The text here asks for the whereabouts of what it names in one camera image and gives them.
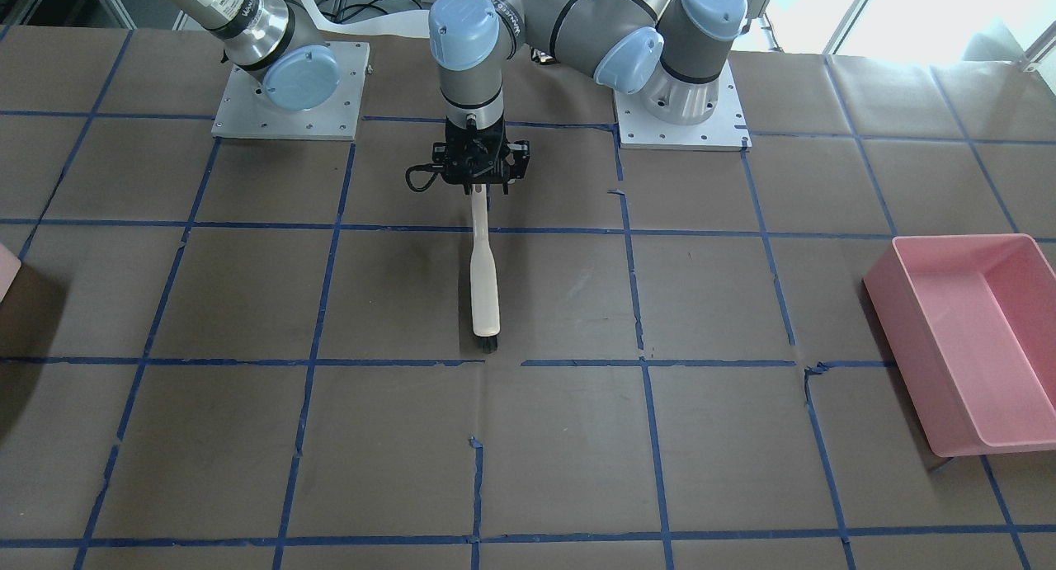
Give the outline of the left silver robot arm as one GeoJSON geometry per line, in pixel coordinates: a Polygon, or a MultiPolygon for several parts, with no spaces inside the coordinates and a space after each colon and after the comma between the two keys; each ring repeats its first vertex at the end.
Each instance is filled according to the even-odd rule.
{"type": "Polygon", "coordinates": [[[523,178],[530,149],[507,138],[502,68],[524,46],[643,97],[660,121],[703,124],[748,13],[747,0],[436,0],[427,25],[445,138],[406,176],[427,172],[464,193],[523,178]]]}

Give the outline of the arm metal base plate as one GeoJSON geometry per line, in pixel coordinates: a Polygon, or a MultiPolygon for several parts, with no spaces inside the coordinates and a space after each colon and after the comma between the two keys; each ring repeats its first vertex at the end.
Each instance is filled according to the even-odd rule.
{"type": "Polygon", "coordinates": [[[211,133],[242,140],[353,141],[367,74],[365,41],[291,51],[261,80],[233,68],[211,133]]]}
{"type": "Polygon", "coordinates": [[[753,146],[729,63],[702,86],[670,80],[659,66],[635,94],[614,93],[624,148],[739,152],[753,146]]]}

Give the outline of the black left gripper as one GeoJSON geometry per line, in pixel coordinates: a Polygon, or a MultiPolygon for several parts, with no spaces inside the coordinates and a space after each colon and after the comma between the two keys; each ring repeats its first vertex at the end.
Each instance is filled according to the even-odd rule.
{"type": "Polygon", "coordinates": [[[510,183],[524,178],[529,160],[530,144],[509,141],[504,119],[486,128],[446,120],[445,141],[433,144],[431,168],[444,182],[463,186],[464,193],[472,184],[498,184],[506,195],[510,183]]]}

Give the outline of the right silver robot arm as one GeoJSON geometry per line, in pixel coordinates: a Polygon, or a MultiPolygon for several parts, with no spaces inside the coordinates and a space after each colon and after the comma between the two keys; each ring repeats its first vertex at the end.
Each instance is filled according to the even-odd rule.
{"type": "Polygon", "coordinates": [[[224,45],[268,100],[304,111],[341,81],[338,59],[300,0],[170,0],[224,45]]]}

